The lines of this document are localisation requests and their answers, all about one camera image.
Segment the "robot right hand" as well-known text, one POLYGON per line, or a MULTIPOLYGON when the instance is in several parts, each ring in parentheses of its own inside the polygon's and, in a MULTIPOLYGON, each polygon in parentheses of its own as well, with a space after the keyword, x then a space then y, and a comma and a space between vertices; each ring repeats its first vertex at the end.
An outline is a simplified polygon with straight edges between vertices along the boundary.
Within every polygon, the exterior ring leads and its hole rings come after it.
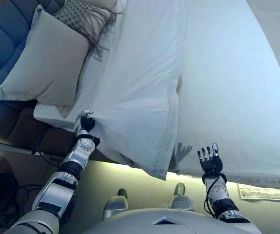
POLYGON ((213 143, 212 148, 207 146, 197 151, 201 168, 205 174, 220 174, 223 168, 223 163, 219 155, 218 144, 213 143))

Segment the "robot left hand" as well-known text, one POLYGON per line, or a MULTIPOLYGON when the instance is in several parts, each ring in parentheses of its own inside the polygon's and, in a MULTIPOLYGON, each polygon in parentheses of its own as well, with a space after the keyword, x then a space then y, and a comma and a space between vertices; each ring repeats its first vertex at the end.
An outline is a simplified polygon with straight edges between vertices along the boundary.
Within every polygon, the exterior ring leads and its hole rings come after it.
POLYGON ((81 111, 74 124, 74 133, 76 136, 80 134, 89 133, 95 126, 95 120, 91 117, 92 111, 83 110, 81 111))

